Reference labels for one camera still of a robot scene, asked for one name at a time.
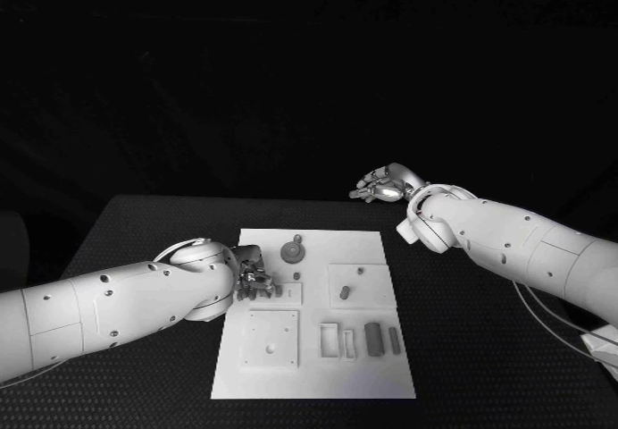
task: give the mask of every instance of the black curtain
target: black curtain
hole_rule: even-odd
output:
[[[347,200],[390,162],[618,240],[615,36],[567,29],[608,5],[47,3],[0,10],[30,283],[117,194]]]

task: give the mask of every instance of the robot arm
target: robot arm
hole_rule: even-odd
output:
[[[457,186],[422,182],[400,164],[364,176],[350,197],[367,202],[405,198],[406,219],[396,230],[408,243],[420,240],[438,253],[461,248],[501,277],[544,290],[618,327],[618,244]]]
[[[274,288],[255,283],[253,267],[263,271],[258,246],[193,244],[168,264],[155,258],[0,294],[0,383],[127,344],[183,318],[210,321],[232,305],[235,290]]]

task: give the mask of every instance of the black table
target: black table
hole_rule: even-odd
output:
[[[121,196],[65,277],[151,260],[196,237],[233,246],[240,228],[380,231],[416,400],[210,400],[219,317],[181,321],[0,391],[0,427],[618,427],[599,364],[544,332],[511,283],[461,249],[438,255],[406,245],[395,230],[405,216],[403,203]],[[582,347],[576,332],[543,319]]]

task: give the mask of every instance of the white cable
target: white cable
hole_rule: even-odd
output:
[[[537,315],[534,314],[534,312],[531,311],[530,305],[527,304],[526,300],[524,300],[524,296],[521,295],[521,292],[518,291],[517,288],[517,283],[513,282],[514,285],[514,290],[517,291],[517,295],[518,298],[521,298],[521,302],[524,303],[524,306],[527,308],[527,311],[530,312],[531,316],[537,319],[537,322],[541,324],[543,328],[549,331],[549,333],[557,338],[557,340],[567,346],[570,347],[580,355],[583,355],[586,358],[590,358],[592,360],[595,360],[596,362],[601,362],[602,364],[611,366],[614,369],[618,369],[618,366],[615,364],[611,364],[609,362],[606,362],[602,359],[595,358],[592,355],[589,355],[588,353],[585,353],[576,346],[573,346],[562,337],[560,335],[550,329],[550,327],[543,323],[543,321],[539,319]]]
[[[164,256],[173,251],[173,250],[176,250],[177,248],[181,248],[183,246],[186,246],[189,243],[193,243],[193,242],[196,242],[196,241],[200,241],[200,240],[206,240],[206,239],[202,239],[202,238],[197,238],[197,239],[191,239],[191,240],[187,240],[187,241],[183,241],[181,243],[176,243],[174,244],[174,246],[170,246],[160,254],[158,254],[158,256],[153,259],[153,262],[157,262],[157,261],[160,261],[163,258],[164,258]]]
[[[580,326],[578,326],[576,324],[572,324],[566,319],[563,319],[562,317],[559,317],[549,309],[547,306],[540,302],[539,296],[537,294],[533,292],[533,290],[530,289],[530,287],[524,284],[523,285],[527,289],[527,292],[530,293],[531,297],[534,298],[534,300],[539,302],[539,305],[543,307],[544,311],[560,321],[563,322],[563,324],[567,324],[572,328],[578,329],[580,332],[588,333],[589,335],[592,335],[593,337],[599,338],[599,340],[603,340],[606,342],[609,342],[614,346],[618,346],[618,342],[612,341],[609,338],[605,338],[602,335],[598,335],[596,333],[593,333],[592,331],[589,331],[588,329],[583,329]]]
[[[16,380],[14,382],[8,383],[7,385],[0,384],[0,389],[6,389],[7,387],[14,386],[16,384],[27,382],[29,380],[32,380],[39,375],[43,375],[47,371],[52,371],[53,369],[56,369],[65,362],[66,362],[66,360],[63,360],[62,362],[57,362],[53,365],[49,365],[39,373],[33,374],[29,378],[24,378],[23,380]]]

